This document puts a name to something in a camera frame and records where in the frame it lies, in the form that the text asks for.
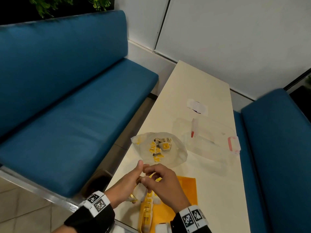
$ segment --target white table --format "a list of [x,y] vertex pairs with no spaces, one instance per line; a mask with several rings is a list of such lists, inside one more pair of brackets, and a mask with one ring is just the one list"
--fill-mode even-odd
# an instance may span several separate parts
[[[191,121],[196,113],[186,107],[189,98],[207,105],[208,117],[235,130],[229,85],[179,61],[138,134],[173,133],[177,118]],[[132,170],[139,159],[131,145],[108,188]],[[239,157],[220,167],[188,152],[187,161],[173,170],[178,176],[196,178],[198,204],[213,233],[250,232]],[[117,220],[137,229],[139,205],[124,202],[115,209],[115,214]]]

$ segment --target hand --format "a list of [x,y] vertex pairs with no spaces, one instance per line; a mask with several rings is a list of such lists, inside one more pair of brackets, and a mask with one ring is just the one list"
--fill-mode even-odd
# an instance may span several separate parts
[[137,166],[132,171],[125,174],[116,184],[105,191],[105,195],[110,200],[112,208],[118,207],[119,204],[128,199],[143,168],[147,166],[149,165],[144,165],[143,161],[139,160]]
[[[153,190],[175,213],[191,206],[173,170],[162,164],[156,164],[144,167],[143,172],[146,176],[141,178],[141,182],[148,188],[148,192]],[[159,177],[162,177],[162,180],[156,182]]]

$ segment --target orange paper sheet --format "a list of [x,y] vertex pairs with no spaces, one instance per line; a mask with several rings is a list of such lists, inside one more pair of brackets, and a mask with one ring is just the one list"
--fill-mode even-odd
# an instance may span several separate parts
[[[197,195],[196,195],[196,180],[195,178],[177,176],[181,187],[187,196],[191,205],[197,205]],[[144,211],[144,202],[141,204],[139,219],[138,219],[138,232],[142,233],[142,215]],[[153,217],[151,223],[150,233],[155,233],[155,227],[157,224],[166,223],[173,220],[175,217],[174,211],[167,205],[161,202],[161,204],[153,205]]]

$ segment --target clear plastic box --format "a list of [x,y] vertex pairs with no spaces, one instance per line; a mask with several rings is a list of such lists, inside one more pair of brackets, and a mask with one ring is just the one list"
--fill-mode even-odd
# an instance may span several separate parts
[[239,155],[239,139],[232,128],[200,114],[194,119],[179,118],[173,124],[173,133],[188,151],[221,163]]

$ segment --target blue cushioned bench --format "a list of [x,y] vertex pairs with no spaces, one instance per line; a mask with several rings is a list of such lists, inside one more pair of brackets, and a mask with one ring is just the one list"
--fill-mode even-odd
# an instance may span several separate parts
[[122,11],[0,27],[0,39],[0,164],[72,197],[158,75],[124,58]]
[[234,117],[251,232],[311,232],[311,123],[283,89]]

